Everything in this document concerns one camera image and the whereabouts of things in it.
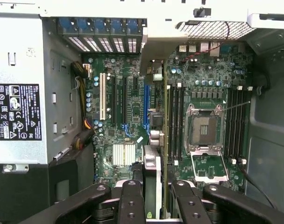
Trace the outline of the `CPU socket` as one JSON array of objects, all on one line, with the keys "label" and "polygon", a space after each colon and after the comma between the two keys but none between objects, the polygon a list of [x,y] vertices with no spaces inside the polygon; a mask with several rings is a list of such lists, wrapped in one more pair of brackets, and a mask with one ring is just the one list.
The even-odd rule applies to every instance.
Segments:
[{"label": "CPU socket", "polygon": [[185,113],[184,147],[188,155],[220,155],[223,149],[224,112],[221,104],[214,108],[197,108],[189,104]]}]

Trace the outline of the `open black PC case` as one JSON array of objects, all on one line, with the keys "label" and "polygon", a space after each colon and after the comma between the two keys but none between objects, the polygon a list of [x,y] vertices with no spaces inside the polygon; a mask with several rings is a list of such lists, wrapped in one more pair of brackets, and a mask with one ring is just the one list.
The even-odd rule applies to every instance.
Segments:
[{"label": "open black PC case", "polygon": [[[58,161],[72,150],[82,151],[88,147],[93,149],[94,155],[91,139],[95,130],[84,125],[85,83],[89,78],[83,66],[84,56],[114,54],[141,57],[144,28],[164,31],[174,28],[187,34],[187,41],[180,45],[196,45],[202,52],[212,51],[214,43],[219,46],[236,44],[239,50],[251,50],[247,164],[238,165],[244,185],[243,191],[236,192],[284,213],[284,0],[0,0],[0,13],[54,19],[57,34],[80,53],[80,60],[71,63],[71,70],[76,77],[80,100],[81,130],[72,139],[68,150],[53,161]],[[71,19],[72,33],[58,32],[60,17]],[[89,20],[90,33],[79,33],[77,18]],[[124,33],[112,34],[109,25],[107,34],[96,34],[95,18],[123,19]],[[127,35],[127,19],[142,19],[142,32]],[[144,163],[141,163],[126,179],[141,183],[143,199],[145,176]],[[126,180],[118,181],[114,187],[108,185],[112,198],[121,195],[122,182]],[[159,221],[146,217],[146,224],[183,224],[178,217],[171,216],[173,200],[170,185],[175,180],[188,181],[177,179],[167,168],[166,217]],[[188,182],[192,188],[202,192],[203,188],[198,189],[193,182]],[[95,218],[85,221],[85,224],[112,221],[116,211],[117,203],[103,202],[93,212]]]}]

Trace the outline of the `silver socket cover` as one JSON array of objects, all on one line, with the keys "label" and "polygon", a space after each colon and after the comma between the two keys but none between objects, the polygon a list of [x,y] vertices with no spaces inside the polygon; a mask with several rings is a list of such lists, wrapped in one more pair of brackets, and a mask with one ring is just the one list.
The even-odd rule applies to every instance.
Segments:
[{"label": "silver socket cover", "polygon": [[[199,176],[196,172],[196,169],[195,169],[195,162],[194,162],[193,157],[194,156],[203,156],[203,155],[219,157],[221,159],[221,164],[222,164],[222,167],[223,167],[225,174],[223,176],[214,176],[213,178],[209,178],[209,177],[206,177],[206,176],[203,176],[203,177]],[[227,168],[226,168],[224,158],[223,158],[223,154],[222,154],[221,150],[213,150],[213,149],[208,149],[208,148],[201,149],[200,148],[200,150],[191,151],[190,156],[191,156],[191,161],[192,161],[192,169],[193,169],[193,172],[194,172],[194,179],[195,179],[196,182],[205,182],[207,184],[210,184],[210,183],[219,184],[220,182],[225,182],[225,181],[229,180]]]}]

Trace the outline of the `white expansion slot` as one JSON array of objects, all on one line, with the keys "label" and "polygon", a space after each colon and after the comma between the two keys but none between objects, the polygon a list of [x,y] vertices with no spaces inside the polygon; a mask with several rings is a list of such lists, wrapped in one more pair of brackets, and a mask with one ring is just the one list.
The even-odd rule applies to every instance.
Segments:
[{"label": "white expansion slot", "polygon": [[99,99],[99,108],[100,108],[100,120],[105,120],[106,119],[106,74],[105,73],[100,73],[100,81],[99,81],[99,86],[100,86],[100,99]]}]

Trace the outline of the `thin metal locking lever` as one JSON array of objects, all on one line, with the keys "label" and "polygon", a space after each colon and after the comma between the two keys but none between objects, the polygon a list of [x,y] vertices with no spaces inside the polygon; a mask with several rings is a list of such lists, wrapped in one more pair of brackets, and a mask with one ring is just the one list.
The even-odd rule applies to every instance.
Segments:
[{"label": "thin metal locking lever", "polygon": [[244,105],[247,105],[247,104],[250,104],[251,102],[250,101],[246,101],[244,103],[240,103],[240,104],[236,104],[234,106],[230,106],[230,107],[227,107],[227,108],[224,108],[222,109],[222,111],[227,111],[227,110],[231,110],[233,108],[236,108],[236,107],[240,107],[240,106],[244,106]]}]

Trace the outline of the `green motherboard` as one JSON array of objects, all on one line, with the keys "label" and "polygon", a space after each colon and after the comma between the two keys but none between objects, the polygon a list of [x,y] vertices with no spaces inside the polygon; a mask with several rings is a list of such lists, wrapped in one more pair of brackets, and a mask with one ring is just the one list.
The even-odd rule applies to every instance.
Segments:
[{"label": "green motherboard", "polygon": [[[114,55],[114,54],[90,54],[83,58],[84,68],[88,71],[89,78],[85,83],[86,114],[84,125],[93,128],[95,135],[91,142],[94,147],[94,182],[105,183],[114,187],[118,181],[129,179],[135,170],[135,166],[144,163],[143,148],[148,144],[149,132],[143,127],[143,103],[145,77],[139,72],[141,57],[136,55]],[[212,51],[202,52],[196,45],[180,45],[172,52],[167,61],[167,72],[169,76],[168,85],[172,86],[172,133],[171,149],[172,158],[167,162],[168,169],[177,179],[193,182],[198,189],[202,189],[207,183],[196,182],[192,169],[191,156],[185,151],[183,160],[178,160],[178,111],[179,90],[186,84],[185,108],[194,104],[197,108],[214,108],[221,104],[222,108],[228,107],[229,89],[251,93],[251,64],[253,53],[251,50],[239,50],[236,44],[219,46],[213,44]],[[106,119],[100,120],[100,73],[106,74]],[[116,123],[112,122],[112,77],[116,78]],[[127,123],[122,123],[122,79],[127,77],[128,105]],[[133,77],[138,77],[138,91],[133,91]],[[177,159],[173,158],[174,139],[174,89],[177,87]],[[155,107],[160,91],[157,88],[149,88],[149,106]],[[238,132],[240,110],[237,109],[235,156],[233,158],[233,109],[231,119],[231,161],[228,160],[228,115],[224,112],[223,149],[222,154],[227,168],[229,180],[220,184],[234,190],[243,191],[244,178],[238,168]],[[241,136],[241,154],[243,147],[243,120]],[[136,147],[136,162],[131,166],[113,166],[112,148],[114,144],[134,144]],[[213,178],[225,174],[221,159],[215,156],[194,156],[195,169],[199,176]]]}]

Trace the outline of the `black plastic shroud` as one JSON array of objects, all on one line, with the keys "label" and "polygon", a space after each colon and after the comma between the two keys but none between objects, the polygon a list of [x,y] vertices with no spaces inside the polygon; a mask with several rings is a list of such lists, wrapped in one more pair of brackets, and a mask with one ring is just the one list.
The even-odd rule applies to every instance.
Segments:
[{"label": "black plastic shroud", "polygon": [[93,149],[70,151],[25,173],[5,173],[0,164],[0,222],[18,223],[93,184]]}]

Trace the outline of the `long black expansion slot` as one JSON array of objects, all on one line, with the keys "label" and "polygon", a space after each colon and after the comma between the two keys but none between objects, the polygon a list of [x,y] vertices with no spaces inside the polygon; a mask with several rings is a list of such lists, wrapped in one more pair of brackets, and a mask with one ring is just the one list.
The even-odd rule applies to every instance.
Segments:
[{"label": "long black expansion slot", "polygon": [[116,78],[115,77],[112,77],[112,85],[111,85],[111,88],[112,88],[112,94],[111,94],[111,103],[112,103],[112,122],[113,123],[116,123],[116,118],[117,118],[117,115],[116,115],[116,105],[117,105],[117,102],[116,102],[116,94],[117,94],[117,89],[116,89]]},{"label": "long black expansion slot", "polygon": [[127,123],[127,105],[128,105],[127,86],[128,86],[127,77],[123,77],[122,79],[122,123],[124,125]]}]

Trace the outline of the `silver chipset heatsink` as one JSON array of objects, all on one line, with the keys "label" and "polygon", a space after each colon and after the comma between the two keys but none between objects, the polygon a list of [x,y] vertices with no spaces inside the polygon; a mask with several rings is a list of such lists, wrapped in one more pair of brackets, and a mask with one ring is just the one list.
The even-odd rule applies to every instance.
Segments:
[{"label": "silver chipset heatsink", "polygon": [[134,144],[114,144],[112,148],[113,166],[131,166],[136,162],[136,147]]}]

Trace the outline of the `blue expansion slot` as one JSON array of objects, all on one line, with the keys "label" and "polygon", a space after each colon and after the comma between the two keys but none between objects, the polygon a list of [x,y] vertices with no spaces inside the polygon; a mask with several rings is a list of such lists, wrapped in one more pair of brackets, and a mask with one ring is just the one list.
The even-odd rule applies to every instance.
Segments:
[{"label": "blue expansion slot", "polygon": [[148,124],[148,106],[149,106],[149,86],[144,85],[144,103],[143,103],[143,127],[146,132],[149,132]]}]

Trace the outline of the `black RAM slot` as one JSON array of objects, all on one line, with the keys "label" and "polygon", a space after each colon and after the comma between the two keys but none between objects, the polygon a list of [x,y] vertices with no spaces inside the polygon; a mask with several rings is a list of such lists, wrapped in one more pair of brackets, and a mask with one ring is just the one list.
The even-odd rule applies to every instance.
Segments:
[{"label": "black RAM slot", "polygon": [[182,136],[181,136],[181,154],[180,154],[180,159],[181,161],[184,158],[185,155],[185,117],[186,117],[186,108],[185,108],[185,91],[186,91],[186,84],[183,84],[182,90],[181,90],[181,100],[182,100],[182,105],[181,105],[181,131],[182,131]]},{"label": "black RAM slot", "polygon": [[172,86],[167,85],[168,89],[168,162],[171,161],[172,158],[172,149],[171,149],[171,133],[172,133]]},{"label": "black RAM slot", "polygon": [[[240,103],[243,103],[243,91],[241,91],[241,92],[239,92],[240,93],[240,97],[241,97],[241,99],[240,99]],[[237,152],[237,161],[238,161],[238,164],[240,164],[240,162],[241,162],[241,159],[240,159],[240,154],[241,154],[241,136],[242,136],[242,131],[241,131],[241,129],[242,129],[242,120],[243,120],[243,105],[241,105],[240,107],[239,107],[239,112],[240,112],[240,116],[239,116],[239,132],[238,132],[238,134],[239,134],[239,136],[238,136],[238,144],[237,144],[237,146],[238,146],[238,152]]]},{"label": "black RAM slot", "polygon": [[177,158],[181,160],[181,134],[182,134],[182,87],[179,90],[179,111],[178,111],[178,149],[177,149]]},{"label": "black RAM slot", "polygon": [[[238,101],[239,101],[239,92],[237,90],[234,91],[235,93],[235,97],[234,97],[234,106],[238,105]],[[233,158],[236,159],[236,156],[235,156],[235,135],[236,135],[236,117],[237,117],[237,109],[236,107],[233,108],[233,143],[232,143],[232,150],[233,150]]]},{"label": "black RAM slot", "polygon": [[228,146],[227,146],[227,150],[228,150],[228,160],[231,161],[231,119],[232,119],[232,109],[230,109],[230,107],[233,106],[233,90],[229,89],[229,93],[228,93]]},{"label": "black RAM slot", "polygon": [[173,158],[177,159],[177,149],[176,149],[176,141],[177,141],[177,106],[178,106],[178,91],[175,86],[174,89],[174,141],[173,141]]},{"label": "black RAM slot", "polygon": [[247,137],[248,137],[248,122],[249,122],[249,99],[250,99],[251,93],[249,91],[244,92],[245,96],[245,102],[247,102],[243,106],[243,112],[244,112],[244,120],[243,120],[243,151],[242,151],[242,164],[247,164]]}]

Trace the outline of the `silver power supply unit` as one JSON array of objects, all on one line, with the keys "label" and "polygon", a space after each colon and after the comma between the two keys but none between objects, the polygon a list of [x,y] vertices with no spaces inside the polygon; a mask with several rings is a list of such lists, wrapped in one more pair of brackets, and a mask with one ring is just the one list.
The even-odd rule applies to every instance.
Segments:
[{"label": "silver power supply unit", "polygon": [[62,156],[81,130],[71,63],[54,19],[0,13],[0,165],[27,172]]}]

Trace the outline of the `blue slot retention clip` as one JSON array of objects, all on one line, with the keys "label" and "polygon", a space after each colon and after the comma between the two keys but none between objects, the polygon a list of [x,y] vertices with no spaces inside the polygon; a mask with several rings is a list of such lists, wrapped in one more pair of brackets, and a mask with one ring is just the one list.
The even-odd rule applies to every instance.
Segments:
[{"label": "blue slot retention clip", "polygon": [[123,34],[124,33],[124,20],[120,18],[110,19],[110,31],[112,34]]},{"label": "blue slot retention clip", "polygon": [[95,18],[93,22],[96,34],[107,34],[109,32],[110,20],[106,18]]},{"label": "blue slot retention clip", "polygon": [[77,18],[77,26],[80,34],[90,33],[90,22],[87,18]]},{"label": "blue slot retention clip", "polygon": [[73,25],[70,18],[60,17],[58,19],[58,32],[61,34],[69,34],[73,32]]},{"label": "blue slot retention clip", "polygon": [[142,32],[142,19],[127,19],[126,33],[127,35],[138,35]]}]

